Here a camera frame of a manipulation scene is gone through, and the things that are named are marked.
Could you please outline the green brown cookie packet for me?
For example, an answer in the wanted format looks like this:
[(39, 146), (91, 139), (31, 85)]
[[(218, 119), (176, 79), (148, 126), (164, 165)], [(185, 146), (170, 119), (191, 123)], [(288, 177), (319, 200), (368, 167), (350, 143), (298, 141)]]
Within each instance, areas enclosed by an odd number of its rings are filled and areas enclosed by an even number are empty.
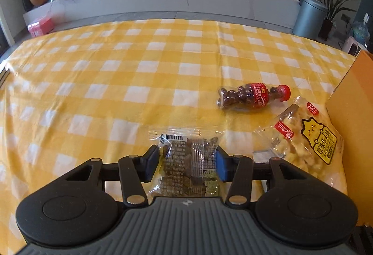
[(148, 199), (156, 197), (204, 198), (220, 194), (216, 168), (222, 126), (152, 128), (159, 165), (150, 181)]

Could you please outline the yellow waffle snack bag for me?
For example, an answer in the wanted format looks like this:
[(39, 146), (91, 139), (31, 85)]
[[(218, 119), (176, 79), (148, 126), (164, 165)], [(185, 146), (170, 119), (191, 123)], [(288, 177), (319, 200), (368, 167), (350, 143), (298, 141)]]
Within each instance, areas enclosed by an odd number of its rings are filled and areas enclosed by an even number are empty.
[(276, 118), (259, 126), (261, 144), (326, 184), (341, 189), (344, 140), (329, 118), (306, 98), (298, 96)]

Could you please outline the chocolate ball cola bottle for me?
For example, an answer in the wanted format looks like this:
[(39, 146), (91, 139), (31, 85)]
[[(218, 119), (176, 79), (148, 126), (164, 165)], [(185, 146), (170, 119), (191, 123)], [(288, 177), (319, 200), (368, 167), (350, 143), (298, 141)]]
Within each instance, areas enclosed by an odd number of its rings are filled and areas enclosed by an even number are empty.
[(217, 106), (224, 111), (256, 111), (273, 102), (286, 102), (291, 97), (288, 85), (266, 85), (262, 82), (246, 83), (237, 88), (221, 87)]

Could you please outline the yellow checkered tablecloth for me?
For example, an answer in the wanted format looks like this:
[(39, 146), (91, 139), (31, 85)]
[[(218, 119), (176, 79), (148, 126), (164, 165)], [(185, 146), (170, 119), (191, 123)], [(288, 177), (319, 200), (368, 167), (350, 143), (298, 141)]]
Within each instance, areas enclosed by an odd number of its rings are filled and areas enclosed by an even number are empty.
[(218, 89), (288, 85), (323, 109), (354, 58), (289, 34), (201, 20), (96, 24), (34, 38), (4, 62), (1, 87), (1, 253), (24, 245), (15, 211), (25, 196), (99, 157), (141, 155), (157, 128), (223, 130), (249, 156), (254, 131), (286, 108), (218, 109)]

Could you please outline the orange cardboard box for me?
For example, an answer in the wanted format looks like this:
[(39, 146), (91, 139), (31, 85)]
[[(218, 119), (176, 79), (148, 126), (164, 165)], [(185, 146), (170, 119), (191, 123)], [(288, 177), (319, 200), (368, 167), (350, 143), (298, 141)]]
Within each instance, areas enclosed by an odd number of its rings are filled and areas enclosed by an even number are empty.
[(332, 125), (344, 139), (343, 167), (358, 224), (372, 224), (372, 54), (359, 52), (326, 103)]

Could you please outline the pink box on floor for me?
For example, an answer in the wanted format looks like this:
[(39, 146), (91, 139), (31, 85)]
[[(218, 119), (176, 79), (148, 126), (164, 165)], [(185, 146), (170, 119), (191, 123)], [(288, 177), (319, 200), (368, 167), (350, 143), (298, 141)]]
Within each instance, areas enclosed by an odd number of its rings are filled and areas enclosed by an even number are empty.
[(29, 24), (27, 29), (33, 38), (40, 37), (54, 29), (54, 22), (51, 17), (41, 17)]

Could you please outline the grey metal trash bin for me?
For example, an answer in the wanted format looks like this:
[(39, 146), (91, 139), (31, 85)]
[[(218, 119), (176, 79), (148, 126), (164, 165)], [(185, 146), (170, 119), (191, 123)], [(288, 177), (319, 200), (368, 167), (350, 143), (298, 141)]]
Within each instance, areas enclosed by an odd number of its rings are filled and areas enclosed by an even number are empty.
[(328, 8), (319, 0), (300, 0), (300, 10), (292, 29), (296, 36), (316, 40)]

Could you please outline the white marble tv console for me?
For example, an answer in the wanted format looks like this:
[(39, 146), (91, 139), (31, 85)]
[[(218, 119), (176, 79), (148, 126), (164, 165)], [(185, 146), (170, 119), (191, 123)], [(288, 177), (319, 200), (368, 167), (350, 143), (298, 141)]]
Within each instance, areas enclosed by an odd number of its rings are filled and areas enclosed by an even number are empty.
[(49, 16), (61, 24), (83, 18), (137, 12), (188, 12), (257, 20), (292, 28), (298, 0), (54, 0), (24, 14), (26, 24)]

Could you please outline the blue water jug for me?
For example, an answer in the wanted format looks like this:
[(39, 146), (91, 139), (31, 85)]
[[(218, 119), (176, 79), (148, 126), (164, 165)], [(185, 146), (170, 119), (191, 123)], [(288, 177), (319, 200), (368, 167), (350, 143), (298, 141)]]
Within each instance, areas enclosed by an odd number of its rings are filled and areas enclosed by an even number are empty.
[(370, 39), (370, 32), (368, 27), (368, 21), (369, 21), (370, 15), (366, 13), (363, 17), (363, 20), (358, 22), (354, 22), (352, 24), (352, 33), (354, 39), (360, 43), (361, 45), (364, 45), (367, 43), (367, 41)]

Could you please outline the tall green floor plant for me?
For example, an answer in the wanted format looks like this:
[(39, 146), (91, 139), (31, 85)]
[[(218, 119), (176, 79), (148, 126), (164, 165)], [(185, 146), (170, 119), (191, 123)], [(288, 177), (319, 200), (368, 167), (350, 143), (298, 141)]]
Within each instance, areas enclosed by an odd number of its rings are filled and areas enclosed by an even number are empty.
[(321, 2), (327, 7), (327, 13), (323, 20), (319, 38), (326, 41), (329, 38), (329, 33), (333, 27), (333, 20), (337, 16), (337, 14), (347, 11), (347, 12), (355, 12), (355, 9), (350, 7), (346, 7), (345, 4), (350, 1), (360, 1), (360, 0), (321, 0)]

